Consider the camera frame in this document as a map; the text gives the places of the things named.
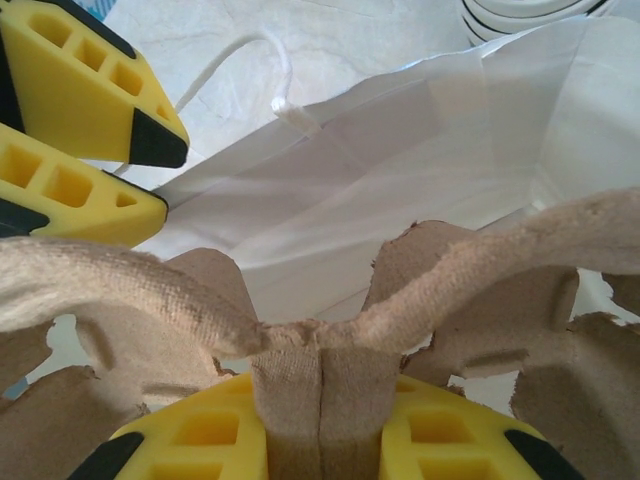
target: beige cardboard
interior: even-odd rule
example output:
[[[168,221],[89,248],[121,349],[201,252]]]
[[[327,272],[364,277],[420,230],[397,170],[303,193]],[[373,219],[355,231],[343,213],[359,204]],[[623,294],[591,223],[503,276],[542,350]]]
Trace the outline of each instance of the beige cardboard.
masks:
[[[146,413],[90,367],[41,378],[0,415],[0,479],[63,479],[117,428]]]
[[[423,259],[427,270],[463,232],[474,235],[424,222],[386,244],[380,256],[395,254],[394,265],[405,256],[415,270],[416,259]],[[540,429],[587,478],[636,478],[640,337],[605,314],[569,323],[577,286],[575,269],[565,267],[498,282],[447,318],[430,346],[408,357],[403,373],[446,385],[451,375],[520,370],[512,399],[516,417]]]
[[[47,332],[52,324],[45,322],[29,330],[0,333],[0,393],[49,358]]]
[[[0,414],[2,414],[2,412],[4,412],[12,403],[13,401],[8,398],[0,397]]]
[[[251,357],[274,477],[373,479],[401,354],[433,333],[429,348],[403,361],[407,373],[444,384],[452,373],[520,370],[516,415],[587,478],[639,477],[637,329],[602,315],[569,318],[575,267],[639,274],[639,250],[640,189],[598,194],[496,233],[427,222],[382,248],[355,319],[265,325],[219,252],[185,254],[172,268],[83,242],[0,240],[0,334],[42,328],[22,340],[36,350],[24,358],[40,361],[48,352],[38,326],[74,313],[93,366],[56,372],[3,403],[0,426],[15,432],[3,442],[33,453],[35,466],[25,470],[9,445],[0,449],[2,475],[64,478],[79,461],[69,449],[82,443],[88,453],[144,413],[145,397],[173,400],[228,375],[215,355]],[[571,415],[567,398],[576,402]],[[61,448],[46,448],[44,438]]]
[[[625,310],[640,315],[640,276],[602,275],[613,288],[612,300]]]

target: clamp jaw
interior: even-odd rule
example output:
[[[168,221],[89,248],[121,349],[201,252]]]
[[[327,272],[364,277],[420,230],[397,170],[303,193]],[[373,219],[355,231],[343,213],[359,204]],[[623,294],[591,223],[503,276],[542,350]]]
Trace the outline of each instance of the clamp jaw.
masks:
[[[160,230],[162,199],[78,160],[186,161],[184,126],[125,40],[72,0],[0,0],[0,102],[0,236],[135,246]]]

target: black rubber pad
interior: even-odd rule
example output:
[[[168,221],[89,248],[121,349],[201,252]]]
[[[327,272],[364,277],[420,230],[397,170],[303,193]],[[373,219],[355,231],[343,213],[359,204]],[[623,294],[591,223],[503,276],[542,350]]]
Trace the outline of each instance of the black rubber pad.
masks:
[[[133,47],[120,35],[107,27],[100,20],[95,18],[89,12],[87,12],[80,5],[75,3],[73,0],[35,0],[36,2],[43,3],[52,3],[57,5],[69,15],[75,17],[80,23],[84,24],[86,27],[90,28],[97,35],[100,35],[104,40],[109,42],[115,48],[120,50],[129,58],[136,58],[136,51]]]
[[[103,443],[68,480],[115,480],[143,441],[144,435],[132,432]]]
[[[507,430],[504,436],[541,480],[584,480],[548,442],[520,430]]]
[[[24,122],[22,121],[22,113],[20,113],[20,105],[13,85],[13,78],[11,77],[9,59],[4,50],[2,32],[0,32],[0,105],[2,105],[0,107],[0,122],[24,133]]]
[[[129,163],[150,167],[179,168],[187,161],[189,146],[172,131],[142,110],[133,112]]]
[[[46,215],[0,198],[0,238],[26,236],[48,224]]]

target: white rope handle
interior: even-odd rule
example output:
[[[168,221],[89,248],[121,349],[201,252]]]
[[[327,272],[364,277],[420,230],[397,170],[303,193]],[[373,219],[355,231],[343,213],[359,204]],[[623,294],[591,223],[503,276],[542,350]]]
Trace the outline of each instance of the white rope handle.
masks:
[[[175,106],[176,113],[179,114],[184,107],[194,99],[202,87],[204,87],[204,85],[213,76],[218,67],[222,65],[227,58],[248,43],[258,40],[266,40],[271,43],[280,57],[283,76],[282,81],[276,89],[273,100],[271,100],[271,109],[273,110],[273,113],[291,127],[302,132],[306,137],[313,137],[322,129],[322,127],[320,127],[320,124],[316,122],[311,115],[309,115],[304,107],[295,105],[289,101],[289,89],[291,88],[291,80],[293,79],[291,58],[289,57],[289,53],[282,43],[282,40],[268,30],[258,30],[242,35],[216,55],[216,57],[202,70],[200,75],[198,75],[198,77],[191,83],[184,95],[180,97]],[[116,176],[122,176],[130,167],[131,165],[129,164],[121,165],[113,173]]]

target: plate stack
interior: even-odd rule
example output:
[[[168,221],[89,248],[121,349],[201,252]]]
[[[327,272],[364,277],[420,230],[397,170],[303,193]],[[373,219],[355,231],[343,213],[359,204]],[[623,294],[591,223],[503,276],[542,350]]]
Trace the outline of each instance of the plate stack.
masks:
[[[574,15],[607,15],[619,0],[458,0],[473,45]]]

